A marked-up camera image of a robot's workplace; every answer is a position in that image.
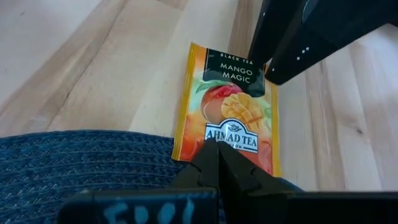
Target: wooden floor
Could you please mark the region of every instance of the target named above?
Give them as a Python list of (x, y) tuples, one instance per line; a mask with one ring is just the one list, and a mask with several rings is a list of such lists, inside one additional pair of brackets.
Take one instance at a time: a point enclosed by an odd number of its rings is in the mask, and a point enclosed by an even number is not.
[[(173, 136), (191, 41), (245, 57), (261, 0), (0, 0), (0, 136)], [(305, 190), (398, 190), (398, 29), (279, 88), (284, 176)]]

